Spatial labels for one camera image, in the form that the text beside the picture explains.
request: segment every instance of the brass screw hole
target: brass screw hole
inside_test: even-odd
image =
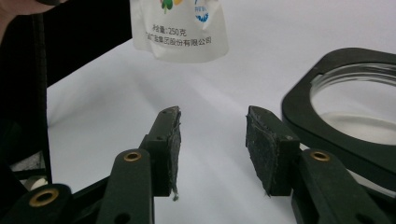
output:
[[[32,207],[42,207],[52,203],[58,196],[59,190],[57,189],[43,189],[30,199],[29,205]]]
[[[131,153],[126,154],[126,155],[124,156],[124,159],[125,159],[126,161],[138,161],[138,160],[140,160],[141,157],[142,157],[142,155],[141,155],[140,153],[138,153],[138,152],[131,152]]]
[[[329,155],[327,155],[326,153],[323,153],[323,152],[318,152],[318,151],[312,152],[311,157],[317,161],[329,161],[330,160]]]

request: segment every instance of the plastic bag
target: plastic bag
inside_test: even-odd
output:
[[[218,0],[130,0],[136,49],[173,63],[224,56],[228,40]]]

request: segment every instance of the circular glass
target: circular glass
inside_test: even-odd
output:
[[[359,63],[312,81],[311,103],[320,117],[349,136],[396,145],[396,65]]]

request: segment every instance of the blue logo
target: blue logo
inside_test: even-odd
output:
[[[209,19],[209,12],[207,12],[205,0],[195,0],[195,17],[201,22],[206,22],[207,19]]]

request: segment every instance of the white surface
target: white surface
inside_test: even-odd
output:
[[[230,43],[223,58],[164,63],[128,41],[49,88],[55,182],[76,192],[109,175],[158,112],[179,105],[180,199],[156,198],[156,223],[295,223],[290,198],[268,198],[256,177],[245,147],[248,106],[280,116],[283,96],[332,50],[396,53],[396,2],[221,3]]]

